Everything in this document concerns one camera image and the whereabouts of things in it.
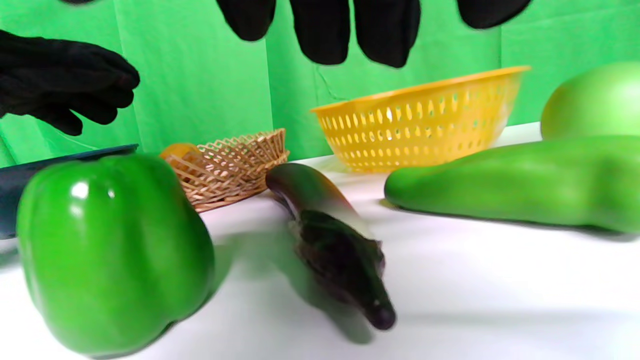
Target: eggplant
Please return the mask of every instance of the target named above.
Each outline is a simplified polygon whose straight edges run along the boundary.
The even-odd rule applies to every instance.
[[[396,323],[382,280],[385,256],[365,222],[320,171],[299,163],[276,166],[267,187],[292,216],[296,253],[335,300],[354,306],[378,330]]]

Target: plastic basket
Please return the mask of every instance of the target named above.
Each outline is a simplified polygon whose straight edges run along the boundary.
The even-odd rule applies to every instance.
[[[531,67],[511,67],[321,106],[333,153],[355,172],[446,163],[492,146]]]

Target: gloved hand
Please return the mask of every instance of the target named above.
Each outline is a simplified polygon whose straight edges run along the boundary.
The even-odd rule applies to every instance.
[[[71,110],[110,124],[139,83],[133,66],[100,46],[0,31],[0,117],[31,115],[76,136],[83,123]]]
[[[94,0],[62,0],[70,4]],[[462,20],[474,29],[501,25],[522,13],[531,0],[457,0]],[[246,41],[262,39],[276,0],[217,0],[227,24]],[[351,20],[349,0],[290,0],[302,53],[322,65],[347,58]],[[353,0],[356,37],[372,61],[404,67],[420,24],[420,0]]]

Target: woven basket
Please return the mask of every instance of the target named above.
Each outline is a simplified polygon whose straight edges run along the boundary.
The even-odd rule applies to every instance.
[[[267,189],[267,171],[287,162],[285,129],[245,135],[198,145],[189,152],[165,160],[180,179],[182,189],[197,212],[220,208]]]

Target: green backdrop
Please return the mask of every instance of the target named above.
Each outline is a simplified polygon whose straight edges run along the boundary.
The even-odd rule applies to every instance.
[[[215,0],[102,0],[74,8],[57,0],[3,0],[0,28],[23,36],[99,44],[136,66],[134,104],[110,126],[86,123],[70,137],[29,117],[0,120],[0,167],[139,143],[175,142],[286,127],[292,159],[331,153],[309,109],[331,102],[514,65],[532,65],[510,125],[538,121],[566,78],[620,60],[640,60],[637,0],[534,0],[516,20],[474,31],[454,0],[423,0],[408,65],[371,63],[352,41],[348,61],[322,67],[296,43],[289,4],[278,4],[265,40],[247,43],[224,23]]]

